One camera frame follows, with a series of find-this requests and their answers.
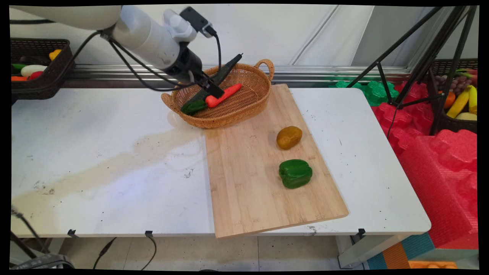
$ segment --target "carrot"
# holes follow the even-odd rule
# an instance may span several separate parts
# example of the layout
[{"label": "carrot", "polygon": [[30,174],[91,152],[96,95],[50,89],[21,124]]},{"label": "carrot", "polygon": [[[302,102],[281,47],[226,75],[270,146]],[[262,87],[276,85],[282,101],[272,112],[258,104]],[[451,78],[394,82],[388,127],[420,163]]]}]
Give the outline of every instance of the carrot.
[{"label": "carrot", "polygon": [[445,105],[443,106],[444,109],[448,109],[452,107],[453,102],[455,102],[455,93],[454,92],[448,92],[448,96],[446,97]]},{"label": "carrot", "polygon": [[226,98],[230,97],[232,94],[237,92],[239,89],[241,89],[241,83],[231,86],[226,90],[224,90],[224,94],[220,98],[215,98],[213,95],[206,97],[205,103],[207,103],[207,107],[214,108],[223,100],[225,100]]}]

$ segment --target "orange object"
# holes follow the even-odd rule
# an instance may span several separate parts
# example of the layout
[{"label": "orange object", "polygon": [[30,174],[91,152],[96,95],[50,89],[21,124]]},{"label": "orange object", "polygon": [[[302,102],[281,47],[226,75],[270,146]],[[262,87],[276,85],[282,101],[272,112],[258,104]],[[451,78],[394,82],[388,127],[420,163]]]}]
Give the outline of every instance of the orange object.
[{"label": "orange object", "polygon": [[446,101],[445,101],[445,106],[443,106],[443,108],[448,109],[452,107],[453,102],[455,102],[455,93],[448,92],[448,96],[446,97]]},{"label": "orange object", "polygon": [[446,268],[458,269],[455,262],[425,262],[425,261],[409,261],[411,269],[416,268]]},{"label": "orange object", "polygon": [[209,107],[209,108],[216,107],[223,100],[230,97],[232,94],[234,94],[239,89],[241,89],[241,86],[242,86],[241,83],[238,83],[234,86],[227,88],[226,90],[224,90],[224,94],[220,98],[215,98],[213,95],[206,97],[205,103],[207,103],[207,107]]},{"label": "orange object", "polygon": [[10,81],[27,81],[25,76],[11,76]]},{"label": "orange object", "polygon": [[401,242],[389,247],[382,253],[388,269],[409,269],[409,263]]}]

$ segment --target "orange vegetable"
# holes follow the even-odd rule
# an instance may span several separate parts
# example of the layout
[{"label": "orange vegetable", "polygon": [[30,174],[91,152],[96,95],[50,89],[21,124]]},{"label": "orange vegetable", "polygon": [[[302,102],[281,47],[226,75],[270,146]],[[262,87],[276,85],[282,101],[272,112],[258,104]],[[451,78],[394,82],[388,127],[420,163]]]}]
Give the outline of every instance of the orange vegetable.
[{"label": "orange vegetable", "polygon": [[445,101],[445,106],[443,106],[443,108],[448,109],[452,107],[453,102],[455,102],[455,93],[448,92],[448,96],[446,97],[446,101]]},{"label": "orange vegetable", "polygon": [[27,81],[25,76],[11,76],[10,81]]},{"label": "orange vegetable", "polygon": [[231,86],[226,90],[224,90],[224,94],[220,98],[215,98],[213,95],[206,97],[205,103],[207,103],[207,107],[214,108],[223,100],[225,100],[226,98],[230,97],[232,94],[237,92],[239,89],[241,89],[241,83]]}]

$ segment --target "white table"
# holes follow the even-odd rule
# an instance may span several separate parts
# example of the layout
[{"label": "white table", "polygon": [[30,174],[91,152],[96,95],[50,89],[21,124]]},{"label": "white table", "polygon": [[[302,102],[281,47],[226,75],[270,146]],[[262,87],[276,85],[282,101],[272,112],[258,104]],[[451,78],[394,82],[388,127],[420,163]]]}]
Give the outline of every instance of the white table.
[{"label": "white table", "polygon": [[[431,223],[358,89],[290,89],[350,214],[259,235],[355,235],[341,265]],[[148,89],[61,89],[12,107],[12,203],[41,237],[213,235],[203,130]],[[18,237],[31,233],[12,217]]]}]

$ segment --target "table leg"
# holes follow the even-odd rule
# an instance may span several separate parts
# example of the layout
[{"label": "table leg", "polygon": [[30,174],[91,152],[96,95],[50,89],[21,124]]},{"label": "table leg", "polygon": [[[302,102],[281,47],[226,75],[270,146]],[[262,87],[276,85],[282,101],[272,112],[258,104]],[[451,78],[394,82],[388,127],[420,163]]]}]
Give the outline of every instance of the table leg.
[{"label": "table leg", "polygon": [[339,266],[352,269],[407,237],[409,235],[366,235],[354,245],[348,245],[350,236],[336,236]]}]

